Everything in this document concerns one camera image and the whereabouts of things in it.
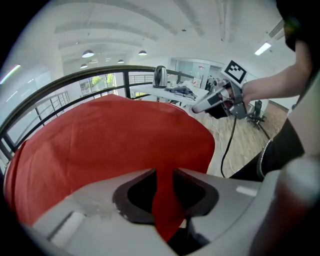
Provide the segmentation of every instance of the metal railing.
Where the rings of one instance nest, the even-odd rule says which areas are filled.
[[[135,74],[129,75],[129,83],[136,84],[136,83],[146,83],[146,82],[153,82],[154,75],[153,74]]]
[[[131,99],[130,87],[139,86],[139,85],[149,85],[149,84],[152,84],[152,81],[144,80],[144,82],[130,83],[129,72],[154,72],[154,71],[155,71],[155,67],[150,67],[150,66],[135,66],[135,65],[104,66],[104,67],[91,68],[88,70],[83,70],[73,74],[69,74],[45,85],[44,87],[35,91],[32,95],[30,95],[24,101],[22,101],[11,112],[11,114],[4,120],[4,122],[0,126],[0,151],[2,151],[4,156],[8,159],[8,161],[10,161],[13,154],[17,151],[17,149],[21,146],[21,144],[26,139],[28,139],[39,127],[47,124],[47,122],[52,117],[58,116],[58,114],[63,112],[65,109],[71,107],[74,104],[82,102],[88,98],[94,97],[96,95],[100,95],[102,97],[103,93],[123,88],[125,92],[125,97]],[[38,115],[40,116],[39,123],[37,123],[34,127],[32,127],[25,135],[22,134],[16,142],[13,142],[10,136],[8,135],[8,131],[12,128],[12,126],[14,126],[17,123],[17,121],[20,120],[25,115],[27,111],[31,109],[36,109],[37,104],[39,104],[39,102],[42,99],[44,99],[44,97],[48,96],[49,94],[55,92],[60,88],[63,88],[79,80],[90,78],[93,76],[103,75],[103,74],[111,74],[111,73],[122,73],[123,85],[113,86],[113,87],[105,88],[99,91],[95,91],[93,93],[83,95],[82,97],[76,100],[73,100],[71,102],[70,102],[68,93],[65,93],[65,95],[58,97],[60,102],[60,107],[58,109],[55,108],[54,111],[52,111],[45,117],[42,117],[41,113],[39,112],[38,113]],[[194,78],[191,75],[183,74],[181,72],[176,72],[173,70],[167,70],[167,73],[170,75],[182,76],[190,79]],[[149,94],[135,97],[134,100],[142,97],[146,97],[148,95]],[[47,98],[45,100],[48,100],[48,99],[50,100],[53,106],[54,102],[52,101],[52,99]]]

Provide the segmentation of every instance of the red cloth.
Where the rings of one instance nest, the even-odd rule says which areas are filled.
[[[32,225],[85,185],[157,168],[152,214],[167,241],[184,217],[172,168],[206,173],[214,149],[210,132],[180,108],[108,95],[65,112],[24,142],[8,169],[5,197],[19,221]]]

